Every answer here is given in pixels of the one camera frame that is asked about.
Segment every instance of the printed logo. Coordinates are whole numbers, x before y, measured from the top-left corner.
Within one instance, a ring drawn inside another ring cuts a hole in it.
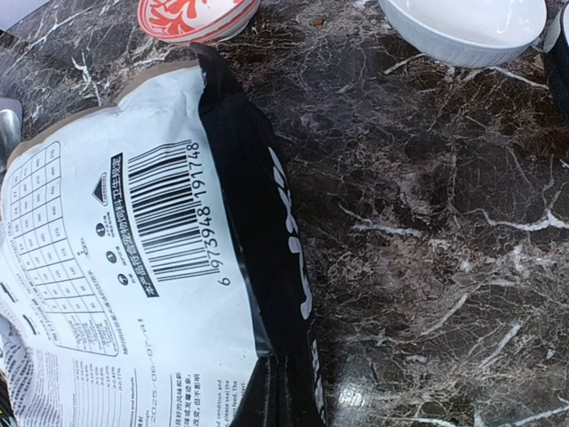
[[[288,190],[285,169],[283,168],[283,165],[281,165],[278,156],[271,147],[269,147],[268,150],[270,151],[271,157],[273,157],[273,174],[276,185],[278,186],[278,192],[281,196],[281,200],[283,200],[283,204],[286,209],[286,229],[291,234],[291,236],[288,238],[288,247],[292,254],[298,254],[299,256],[299,268],[301,271],[302,287],[306,296],[306,301],[301,305],[301,313],[302,317],[307,320],[310,317],[310,313],[312,312],[312,292],[310,291],[309,279],[306,277],[306,267],[301,241],[298,238],[299,226],[296,223],[293,215],[293,200],[291,197],[291,191]]]

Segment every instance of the black bag panel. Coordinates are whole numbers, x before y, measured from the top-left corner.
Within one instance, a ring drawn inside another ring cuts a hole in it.
[[[220,179],[237,259],[249,286],[253,323],[258,313],[262,327],[258,335],[265,334],[264,349],[272,351],[278,364],[277,425],[324,426],[315,398],[320,368],[311,333],[314,313],[304,318],[307,312],[301,312],[307,301],[302,283],[306,268],[302,252],[293,253],[289,247],[290,238],[300,237],[297,230],[287,229],[288,210],[269,151],[271,147],[278,155],[276,137],[269,120],[249,102],[221,56],[200,44],[192,48],[206,82],[200,118]],[[284,190],[289,192],[288,185]]]

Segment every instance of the white bowl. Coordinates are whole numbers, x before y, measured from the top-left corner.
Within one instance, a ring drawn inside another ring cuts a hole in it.
[[[545,0],[379,0],[389,23],[421,52],[459,67],[513,60],[543,31]]]

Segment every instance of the marble countertop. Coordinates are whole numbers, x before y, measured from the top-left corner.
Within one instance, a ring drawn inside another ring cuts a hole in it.
[[[52,0],[0,36],[25,138],[191,57],[136,3]],[[289,158],[331,425],[569,425],[569,129],[540,53],[450,68],[365,0],[265,0],[220,50]]]

